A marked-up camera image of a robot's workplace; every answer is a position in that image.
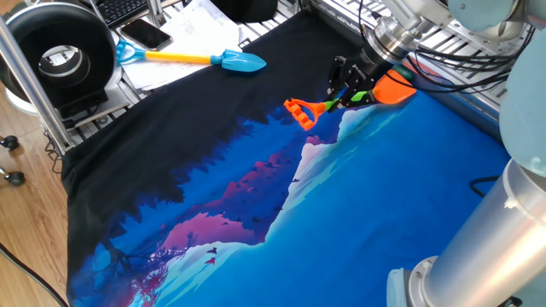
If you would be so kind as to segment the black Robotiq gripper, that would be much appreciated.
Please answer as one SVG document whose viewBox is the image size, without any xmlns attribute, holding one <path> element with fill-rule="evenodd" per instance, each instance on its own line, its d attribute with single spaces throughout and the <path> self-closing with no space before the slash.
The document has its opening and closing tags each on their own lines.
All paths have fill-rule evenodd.
<svg viewBox="0 0 546 307">
<path fill-rule="evenodd" d="M 344 56 L 335 56 L 328 74 L 329 95 L 337 94 L 343 87 L 343 69 L 346 63 Z M 358 91 L 346 101 L 339 100 L 341 107 L 355 108 L 366 107 L 375 104 L 373 89 L 391 68 L 391 63 L 383 59 L 373 49 L 361 49 L 358 55 L 349 60 L 346 85 Z"/>
</svg>

